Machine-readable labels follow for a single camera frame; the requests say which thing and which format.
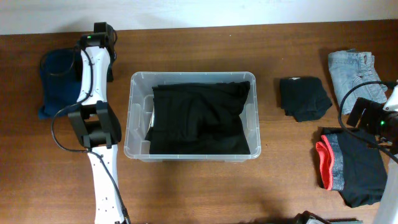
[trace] navy blue cloth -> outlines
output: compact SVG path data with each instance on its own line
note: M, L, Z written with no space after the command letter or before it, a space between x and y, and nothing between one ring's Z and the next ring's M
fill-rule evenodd
M62 73L70 68L75 54L75 65L81 64L79 52L72 49L60 49L50 52L40 66L40 77L44 91L44 105L39 109L39 118L52 118L62 108L76 103L81 88L81 71L77 74L75 67L62 76L49 73ZM64 116L76 108L69 108L59 116Z

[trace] clear plastic bin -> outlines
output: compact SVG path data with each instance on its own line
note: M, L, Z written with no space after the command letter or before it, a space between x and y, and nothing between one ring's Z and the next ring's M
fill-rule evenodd
M145 140L154 107L153 86L177 83L229 83L249 81L251 84L242 120L250 155L160 155L149 154L150 142ZM129 111L124 141L128 158L144 162L162 160L217 160L242 162L261 153L260 125L257 107L256 78L250 72L137 72L131 77Z

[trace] folded black cloth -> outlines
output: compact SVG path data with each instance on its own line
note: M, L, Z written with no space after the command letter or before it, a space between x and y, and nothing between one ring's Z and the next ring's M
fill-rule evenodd
M279 84L282 109L298 122L318 120L332 106L319 78L281 79Z
M372 134L359 129L352 131L376 143ZM340 128L323 128L322 139L331 147L334 158L331 164L332 190L338 190L345 204L351 208L380 202L387 184L387 172L380 152L368 148L365 142Z
M159 85L150 154L250 154L239 115L249 82Z

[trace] folded clothing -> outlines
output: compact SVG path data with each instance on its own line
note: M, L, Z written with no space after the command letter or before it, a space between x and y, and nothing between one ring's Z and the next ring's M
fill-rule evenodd
M352 131L376 143L373 135ZM340 128L323 128L321 139L316 149L324 188L339 191L351 208L380 202L387 183L380 152Z
M75 64L80 64L80 53L72 49L54 50L45 56L44 64L40 66L44 91L44 105L39 109L40 119L52 118L62 108L76 103L81 88L81 76L77 75L76 70L81 70L81 67L73 67L60 76L49 74L68 71L72 64L73 54L75 54ZM75 109L76 107L69 108L59 116L66 115Z
M250 154L239 115L249 82L159 85L150 154Z
M337 102L341 101L353 87L370 81L380 81L374 69L374 56L371 52L357 52L355 49L342 50L329 54L329 72L333 81ZM378 103L387 101L387 87L372 84L356 89L350 94L343 105L343 114L351 113L358 97Z
M318 120L332 106L319 78L281 79L279 84L282 109L298 122Z

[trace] folded jeans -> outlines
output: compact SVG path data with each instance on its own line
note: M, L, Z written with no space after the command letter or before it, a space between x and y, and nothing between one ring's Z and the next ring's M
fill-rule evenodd
M380 81L374 69L374 56L371 52L356 52L355 49L342 50L329 54L329 71L339 106L344 96L353 87L370 81ZM343 105L343 114L351 113L356 99L362 97L378 103L387 101L385 85L366 85L355 90Z

